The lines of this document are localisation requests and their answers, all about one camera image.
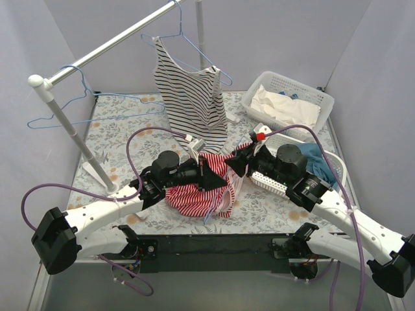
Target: black and white striped shirt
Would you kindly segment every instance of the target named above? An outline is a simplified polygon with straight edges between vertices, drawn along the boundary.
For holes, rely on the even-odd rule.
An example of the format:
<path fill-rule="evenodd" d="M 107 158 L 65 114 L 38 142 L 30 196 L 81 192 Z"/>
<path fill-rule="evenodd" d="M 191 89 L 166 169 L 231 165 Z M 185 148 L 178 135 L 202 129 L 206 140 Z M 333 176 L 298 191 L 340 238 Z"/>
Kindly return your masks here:
<path fill-rule="evenodd" d="M 220 86 L 220 70 L 211 66 L 196 73 L 184 71 L 154 38 L 156 85 L 163 97 L 172 130 L 203 138 L 204 152 L 217 153 L 228 136 L 228 123 Z M 188 142 L 176 137 L 186 148 Z"/>

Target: clothing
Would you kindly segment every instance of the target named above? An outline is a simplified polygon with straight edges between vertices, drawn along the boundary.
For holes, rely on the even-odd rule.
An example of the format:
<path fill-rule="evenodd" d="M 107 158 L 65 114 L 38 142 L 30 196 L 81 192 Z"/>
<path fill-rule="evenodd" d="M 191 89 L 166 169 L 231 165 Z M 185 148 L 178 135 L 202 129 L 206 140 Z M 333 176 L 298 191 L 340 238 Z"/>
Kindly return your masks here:
<path fill-rule="evenodd" d="M 259 86 L 252 98 L 251 108 L 286 125 L 301 124 L 310 128 L 316 125 L 320 114 L 320 106 L 301 99 L 291 99 L 281 93 L 268 92 L 263 85 Z"/>
<path fill-rule="evenodd" d="M 196 73 L 180 68 L 160 38 L 154 38 L 156 85 L 163 97 L 172 130 L 203 138 L 205 152 L 219 152 L 228 136 L 228 123 L 220 86 L 220 70 L 211 66 Z M 188 142 L 176 138 L 186 148 Z"/>
<path fill-rule="evenodd" d="M 307 158 L 307 171 L 329 183 L 335 190 L 339 189 L 333 173 L 330 171 L 322 152 L 315 143 L 297 144 L 303 156 Z"/>
<path fill-rule="evenodd" d="M 248 144 L 242 144 L 239 148 L 244 148 Z M 227 186 L 205 192 L 199 191 L 195 185 L 172 187 L 166 190 L 165 201 L 184 216 L 203 217 L 213 208 L 212 214 L 229 218 L 243 182 L 243 178 L 232 169 L 229 170 L 224 162 L 233 157 L 233 154 L 217 155 L 201 152 L 200 155 L 207 159 L 212 171 L 222 178 L 226 175 Z"/>

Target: laundry basket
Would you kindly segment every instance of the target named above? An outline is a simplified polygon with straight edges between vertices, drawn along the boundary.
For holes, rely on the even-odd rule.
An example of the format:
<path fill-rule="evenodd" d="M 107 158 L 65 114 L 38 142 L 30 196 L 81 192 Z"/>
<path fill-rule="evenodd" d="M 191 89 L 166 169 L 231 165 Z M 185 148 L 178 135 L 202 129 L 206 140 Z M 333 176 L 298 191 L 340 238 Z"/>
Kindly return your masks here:
<path fill-rule="evenodd" d="M 294 139 L 292 137 L 288 137 L 282 134 L 275 134 L 268 138 L 265 145 L 270 150 L 271 154 L 275 157 L 277 154 L 278 147 L 282 146 L 283 144 L 302 144 L 302 143 L 304 142 L 299 141 L 298 139 Z M 328 152 L 328 151 L 326 151 L 326 154 L 327 154 L 327 157 L 329 158 L 329 162 L 331 166 L 335 169 L 340 182 L 342 183 L 343 186 L 345 186 L 346 177 L 348 174 L 346 165 L 344 164 L 343 160 L 341 160 L 341 158 L 339 158 L 337 155 L 331 152 Z M 285 195 L 285 191 L 287 190 L 287 187 L 280 183 L 277 183 L 273 179 L 270 179 L 269 177 L 266 177 L 259 172 L 254 172 L 251 176 L 251 180 L 256 185 L 288 199 L 288 197 Z"/>
<path fill-rule="evenodd" d="M 277 121 L 275 118 L 272 118 L 266 113 L 262 113 L 251 108 L 252 98 L 254 97 L 261 84 L 268 92 L 279 93 L 284 91 L 287 96 L 297 94 L 298 99 L 319 105 L 321 107 L 320 114 L 318 116 L 316 125 L 314 128 L 312 128 L 315 133 L 318 133 L 323 128 L 324 124 L 329 118 L 331 110 L 333 109 L 333 104 L 335 103 L 334 98 L 328 94 L 325 94 L 305 84 L 299 83 L 293 79 L 281 76 L 277 73 L 265 71 L 263 74 L 261 74 L 261 76 L 259 76 L 259 78 L 257 78 L 257 80 L 255 80 L 254 84 L 252 84 L 249 90 L 244 94 L 241 104 L 244 106 L 248 116 L 256 121 L 268 125 L 270 128 L 275 130 L 283 128 L 287 125 L 283 122 Z M 313 138 L 311 134 L 304 131 L 305 130 L 293 128 L 284 131 L 283 133 L 301 141 L 312 141 Z"/>

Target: floral tablecloth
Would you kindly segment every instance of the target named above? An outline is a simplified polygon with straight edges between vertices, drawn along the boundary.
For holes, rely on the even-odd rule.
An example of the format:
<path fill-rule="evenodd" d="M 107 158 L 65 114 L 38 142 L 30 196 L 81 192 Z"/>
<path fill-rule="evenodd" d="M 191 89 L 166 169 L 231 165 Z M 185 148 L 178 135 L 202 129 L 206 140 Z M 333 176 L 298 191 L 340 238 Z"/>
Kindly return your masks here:
<path fill-rule="evenodd" d="M 241 137 L 257 125 L 256 121 L 246 115 L 241 106 L 242 95 L 243 93 L 224 93 L 226 110 L 241 118 L 239 123 L 229 124 L 229 139 L 224 147 L 225 153 L 233 150 Z M 140 95 L 140 98 L 143 102 L 161 100 L 159 95 Z M 143 104 L 136 98 L 101 96 L 97 101 L 93 118 L 105 119 L 120 115 L 157 112 L 161 109 L 153 103 Z M 169 127 L 167 115 L 157 113 L 127 119 L 99 120 L 92 122 L 89 127 L 86 137 L 88 147 L 95 153 L 111 180 L 120 184 L 121 187 L 134 179 L 134 173 L 126 158 L 126 141 L 136 130 L 147 126 Z M 318 137 L 327 151 L 334 152 L 327 126 L 324 126 Z M 186 151 L 180 147 L 171 134 L 157 130 L 141 132 L 131 145 L 132 159 L 138 171 L 150 165 L 164 150 L 174 150 L 182 160 L 188 158 Z M 73 186 L 104 194 L 102 186 L 81 166 L 77 169 Z M 88 196 L 72 192 L 68 209 L 79 208 L 93 200 Z M 113 225 L 128 224 L 139 235 L 293 233 L 303 223 L 311 222 L 329 231 L 339 231 L 326 220 L 254 185 L 248 178 L 245 178 L 243 182 L 231 218 L 212 216 L 204 225 L 203 218 L 182 216 L 164 201 L 152 206 L 149 210 L 150 215 L 145 220 L 140 220 L 137 215 L 131 214 L 102 229 L 109 229 Z"/>

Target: teal fabric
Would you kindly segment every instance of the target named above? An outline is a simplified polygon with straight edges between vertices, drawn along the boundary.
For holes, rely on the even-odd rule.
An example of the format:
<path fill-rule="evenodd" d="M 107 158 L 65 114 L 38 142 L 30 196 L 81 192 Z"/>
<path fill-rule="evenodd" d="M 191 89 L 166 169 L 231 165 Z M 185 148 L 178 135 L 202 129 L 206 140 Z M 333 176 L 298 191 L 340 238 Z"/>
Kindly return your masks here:
<path fill-rule="evenodd" d="M 329 183 L 335 190 L 339 190 L 338 183 L 330 171 L 320 148 L 315 143 L 298 144 L 303 156 L 307 158 L 307 171 Z"/>

